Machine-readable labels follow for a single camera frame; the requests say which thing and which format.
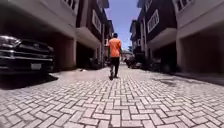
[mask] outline blue sky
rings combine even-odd
[[[129,32],[131,21],[137,19],[140,9],[137,0],[109,0],[110,8],[106,9],[107,17],[112,20],[114,31],[122,41],[122,48],[128,49],[131,45]]]

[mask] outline street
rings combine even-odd
[[[224,128],[224,87],[121,66],[0,90],[1,128]]]

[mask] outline black pants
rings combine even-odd
[[[111,69],[111,72],[112,72],[114,67],[115,67],[115,74],[114,74],[114,76],[117,76],[119,65],[120,65],[120,57],[112,57],[111,58],[110,69]]]

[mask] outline car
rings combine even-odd
[[[54,50],[45,43],[0,35],[0,74],[49,73]]]

